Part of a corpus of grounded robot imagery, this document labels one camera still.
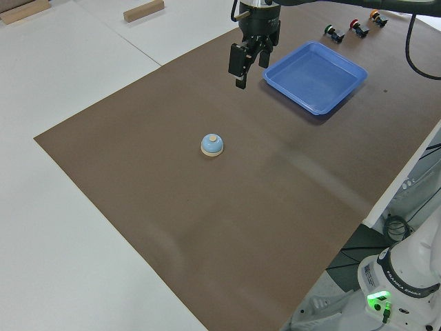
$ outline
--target brown table surface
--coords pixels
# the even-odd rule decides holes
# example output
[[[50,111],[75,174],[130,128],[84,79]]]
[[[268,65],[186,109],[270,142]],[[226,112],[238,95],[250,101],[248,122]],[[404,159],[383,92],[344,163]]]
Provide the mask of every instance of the brown table surface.
[[[328,116],[275,91],[258,66],[235,88],[234,30],[36,140],[210,331],[277,330],[441,117],[440,82],[404,58],[409,18],[380,29],[369,13],[282,10],[272,63],[315,39],[369,72]],[[366,39],[322,35],[354,18]],[[411,53],[441,72],[434,29],[417,22]],[[225,142],[215,159],[199,149],[210,132]]]

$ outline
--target green light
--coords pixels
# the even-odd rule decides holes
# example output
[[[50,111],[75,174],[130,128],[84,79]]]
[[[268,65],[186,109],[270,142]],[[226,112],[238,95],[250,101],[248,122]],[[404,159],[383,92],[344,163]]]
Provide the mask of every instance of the green light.
[[[384,301],[391,296],[391,293],[388,291],[380,291],[377,293],[373,293],[367,296],[367,303],[372,309],[378,310],[375,308],[376,305],[379,304],[379,301]]]

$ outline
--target blue tray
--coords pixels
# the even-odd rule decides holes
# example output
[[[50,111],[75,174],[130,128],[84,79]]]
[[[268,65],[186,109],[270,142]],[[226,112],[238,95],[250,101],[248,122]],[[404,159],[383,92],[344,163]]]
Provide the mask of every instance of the blue tray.
[[[327,114],[367,71],[317,41],[308,41],[263,72],[269,85],[314,115]]]

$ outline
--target black band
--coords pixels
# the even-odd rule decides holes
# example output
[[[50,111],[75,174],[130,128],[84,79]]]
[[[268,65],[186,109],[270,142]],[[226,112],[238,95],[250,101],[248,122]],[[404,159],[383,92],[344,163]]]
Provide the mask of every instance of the black band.
[[[391,264],[391,248],[387,250],[386,255],[380,259],[377,258],[377,263],[381,265],[384,275],[389,280],[389,282],[400,292],[412,298],[425,298],[430,294],[434,293],[438,288],[440,288],[440,284],[432,285],[428,288],[415,288],[410,286],[406,282],[404,282],[392,268]]]

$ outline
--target wooden block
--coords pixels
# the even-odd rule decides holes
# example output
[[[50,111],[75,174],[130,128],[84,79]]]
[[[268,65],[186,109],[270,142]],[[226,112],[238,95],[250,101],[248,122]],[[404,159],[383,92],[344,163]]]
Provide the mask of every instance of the wooden block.
[[[0,19],[5,24],[11,24],[48,8],[50,8],[49,0],[35,0],[20,7],[8,10],[7,12],[2,12],[0,14]]]
[[[141,17],[153,14],[154,12],[158,12],[162,9],[164,9],[164,1],[153,0],[152,2],[146,3],[145,5],[141,5],[139,7],[128,10],[127,12],[124,12],[124,19],[126,22],[133,22],[137,19],[140,19]]]

